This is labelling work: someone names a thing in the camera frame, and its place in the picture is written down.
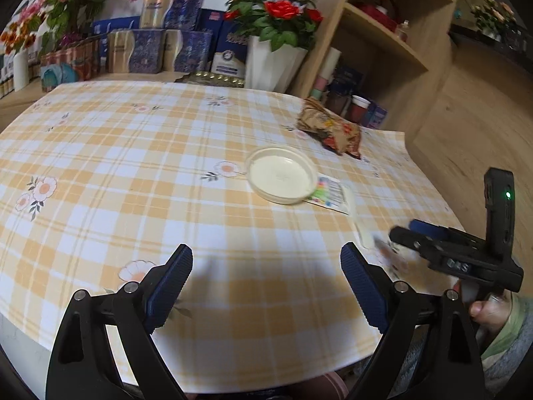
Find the brown snack package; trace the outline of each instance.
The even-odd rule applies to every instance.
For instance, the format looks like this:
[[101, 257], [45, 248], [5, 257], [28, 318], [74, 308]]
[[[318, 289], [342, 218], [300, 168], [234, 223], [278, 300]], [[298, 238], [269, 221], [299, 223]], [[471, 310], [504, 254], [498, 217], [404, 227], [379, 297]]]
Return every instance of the brown snack package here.
[[352, 123], [327, 110], [315, 98], [304, 100], [303, 109], [298, 115], [296, 127], [305, 132], [316, 134], [322, 144], [335, 150], [339, 155], [348, 153], [361, 158], [361, 129]]

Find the white cylinder vase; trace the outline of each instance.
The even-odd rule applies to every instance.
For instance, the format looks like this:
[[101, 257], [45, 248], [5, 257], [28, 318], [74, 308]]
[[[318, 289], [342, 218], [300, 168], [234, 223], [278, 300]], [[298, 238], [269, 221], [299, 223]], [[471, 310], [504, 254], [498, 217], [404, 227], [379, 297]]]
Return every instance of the white cylinder vase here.
[[270, 40], [259, 42], [258, 36], [250, 36], [245, 87], [285, 93], [306, 54], [306, 49], [287, 44], [272, 52]]
[[30, 76], [28, 71], [28, 50], [15, 54], [13, 58], [13, 86], [16, 92], [23, 89], [30, 83]]

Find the round plastic bowl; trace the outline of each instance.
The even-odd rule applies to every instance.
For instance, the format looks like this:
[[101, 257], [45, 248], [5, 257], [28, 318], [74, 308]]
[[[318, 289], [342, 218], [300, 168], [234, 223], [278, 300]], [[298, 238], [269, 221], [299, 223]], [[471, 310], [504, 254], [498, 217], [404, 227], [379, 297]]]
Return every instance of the round plastic bowl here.
[[246, 158], [246, 172], [252, 189], [278, 204], [302, 201], [314, 192], [318, 181], [313, 161], [289, 146], [254, 150]]

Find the metal bolt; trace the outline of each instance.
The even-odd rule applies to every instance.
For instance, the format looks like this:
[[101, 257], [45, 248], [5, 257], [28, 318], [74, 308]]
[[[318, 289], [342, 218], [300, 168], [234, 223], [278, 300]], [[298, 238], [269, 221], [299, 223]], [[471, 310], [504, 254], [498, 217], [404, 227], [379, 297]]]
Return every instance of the metal bolt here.
[[405, 293], [406, 291], [409, 290], [409, 286], [407, 285], [407, 283], [404, 283], [403, 281], [396, 281], [394, 283], [394, 288], [396, 289], [397, 292], [400, 292], [400, 293]]
[[126, 293], [133, 293], [139, 288], [139, 283], [136, 283], [134, 281], [130, 281], [124, 286], [124, 291]]
[[457, 301], [459, 299], [459, 294], [455, 290], [446, 290], [446, 297], [450, 301]]
[[81, 301], [86, 295], [87, 292], [85, 290], [78, 290], [76, 293], [74, 293], [74, 300]]

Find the plaid tablecloth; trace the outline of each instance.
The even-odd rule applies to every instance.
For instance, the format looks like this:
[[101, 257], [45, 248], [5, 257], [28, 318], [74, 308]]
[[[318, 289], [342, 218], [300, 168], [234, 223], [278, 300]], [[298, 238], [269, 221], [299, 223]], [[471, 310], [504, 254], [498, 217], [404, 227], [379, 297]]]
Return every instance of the plaid tablecloth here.
[[[246, 153], [272, 143], [306, 153], [352, 189], [385, 242], [412, 218], [460, 224], [402, 134], [364, 130], [362, 160], [337, 156], [294, 128], [301, 103], [155, 82], [60, 85], [0, 134], [2, 314], [51, 349], [74, 291], [116, 291], [185, 243], [193, 273], [154, 341], [186, 392], [282, 385], [371, 354], [378, 333], [339, 263], [340, 248], [357, 242], [350, 217], [261, 199]], [[412, 254], [363, 253], [421, 292], [450, 285]]]

